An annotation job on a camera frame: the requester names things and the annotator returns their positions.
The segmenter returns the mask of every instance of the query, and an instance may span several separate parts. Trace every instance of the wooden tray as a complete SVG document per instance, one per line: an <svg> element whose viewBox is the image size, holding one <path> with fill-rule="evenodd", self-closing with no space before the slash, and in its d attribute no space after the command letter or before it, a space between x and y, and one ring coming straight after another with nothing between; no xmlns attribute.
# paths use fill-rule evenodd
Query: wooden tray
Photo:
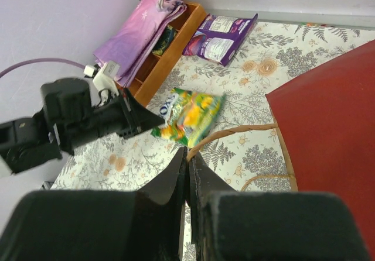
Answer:
<svg viewBox="0 0 375 261"><path fill-rule="evenodd" d="M187 10L170 25L178 31L171 45L162 56L150 53L129 86L135 99L147 106L159 87L173 69L194 32L207 16L200 4L188 2Z"/></svg>

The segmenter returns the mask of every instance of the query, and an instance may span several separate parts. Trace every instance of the purple towel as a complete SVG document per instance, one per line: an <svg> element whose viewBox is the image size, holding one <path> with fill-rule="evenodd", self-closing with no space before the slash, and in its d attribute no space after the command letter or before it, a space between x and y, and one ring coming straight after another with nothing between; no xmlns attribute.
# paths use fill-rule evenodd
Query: purple towel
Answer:
<svg viewBox="0 0 375 261"><path fill-rule="evenodd" d="M94 51L97 63L118 63L120 70L113 78L120 86L129 86L167 24L185 10L181 0L141 0L117 35Z"/></svg>

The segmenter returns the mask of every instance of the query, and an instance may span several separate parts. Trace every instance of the floral tablecloth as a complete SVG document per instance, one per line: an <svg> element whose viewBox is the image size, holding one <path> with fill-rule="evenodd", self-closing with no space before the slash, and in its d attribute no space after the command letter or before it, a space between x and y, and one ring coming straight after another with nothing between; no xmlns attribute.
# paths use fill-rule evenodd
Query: floral tablecloth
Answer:
<svg viewBox="0 0 375 261"><path fill-rule="evenodd" d="M375 39L372 30L258 22L228 67L181 57L148 109L158 112L173 87L226 94L215 131L272 122L265 94L290 79ZM178 145L149 132L124 141L110 135L76 150L53 188L136 190L169 163ZM202 150L207 164L233 188L250 178L285 174L275 130L247 132L216 140ZM285 178L259 179L248 191L288 191ZM186 210L183 260L195 260L190 243L190 209Z"/></svg>

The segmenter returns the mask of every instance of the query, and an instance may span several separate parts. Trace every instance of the purple package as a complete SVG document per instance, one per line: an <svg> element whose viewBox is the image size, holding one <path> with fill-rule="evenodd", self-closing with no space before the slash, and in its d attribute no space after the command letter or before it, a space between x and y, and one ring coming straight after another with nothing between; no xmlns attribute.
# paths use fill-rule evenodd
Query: purple package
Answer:
<svg viewBox="0 0 375 261"><path fill-rule="evenodd" d="M247 33L254 28L257 19L258 14L251 19L209 14L186 45L182 55L197 55L226 66Z"/></svg>

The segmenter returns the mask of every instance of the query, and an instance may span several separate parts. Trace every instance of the yellow and green package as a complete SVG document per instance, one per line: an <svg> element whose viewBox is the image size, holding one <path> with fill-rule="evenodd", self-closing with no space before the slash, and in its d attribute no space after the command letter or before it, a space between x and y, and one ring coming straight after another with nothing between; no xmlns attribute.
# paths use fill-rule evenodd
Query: yellow and green package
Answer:
<svg viewBox="0 0 375 261"><path fill-rule="evenodd" d="M210 132L223 102L224 96L174 88L159 110L165 126L151 134L192 148Z"/></svg>

